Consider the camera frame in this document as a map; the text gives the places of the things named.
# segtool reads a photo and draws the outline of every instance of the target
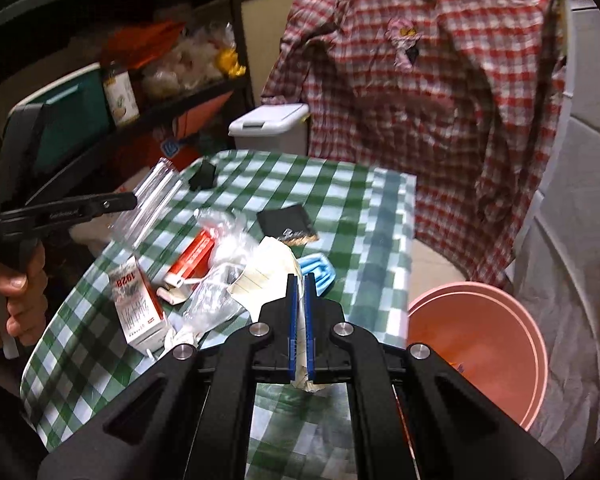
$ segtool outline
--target orange bucket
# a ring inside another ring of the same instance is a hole
[[[477,282],[449,283],[409,306],[408,343],[426,343],[501,410],[528,430],[548,378],[542,335],[506,292]]]

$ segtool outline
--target floor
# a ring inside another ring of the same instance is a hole
[[[432,288],[466,280],[446,258],[418,240],[413,241],[411,261],[410,303]]]

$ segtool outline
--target table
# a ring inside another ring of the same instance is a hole
[[[221,152],[213,190],[186,184],[142,241],[140,264],[158,282],[197,232],[199,207],[239,210],[257,239],[256,213],[302,203],[320,239],[294,248],[321,251],[336,269],[326,297],[342,304],[347,320],[381,341],[405,345],[415,177],[346,162],[266,152]],[[188,180],[196,161],[183,173]],[[106,272],[129,256],[111,243],[71,291],[47,327],[24,371],[20,395],[47,449],[55,449],[151,365],[126,345],[107,299]],[[165,305],[177,327],[181,308]],[[220,344],[249,322],[246,312],[213,330],[204,347]],[[355,473],[346,388],[316,394],[259,384],[254,404],[247,478],[342,478]]]

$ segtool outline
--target white paper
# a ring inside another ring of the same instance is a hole
[[[291,249],[272,237],[265,237],[244,271],[230,287],[229,294],[250,314],[251,321],[260,317],[260,309],[269,301],[286,295],[286,277],[300,278],[300,266]]]
[[[296,329],[296,378],[291,384],[307,392],[316,392],[324,386],[316,386],[308,380],[302,273],[291,249],[275,238],[265,237],[256,248],[240,278],[228,290],[231,297],[251,315],[251,321],[256,322],[265,303],[286,296],[286,277],[289,274],[298,277],[299,292],[298,326]]]

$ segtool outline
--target white box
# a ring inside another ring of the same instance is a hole
[[[109,282],[128,345],[143,354],[164,346],[170,323],[138,261],[131,257],[112,270]]]
[[[307,154],[309,105],[263,105],[229,126],[239,150]]]

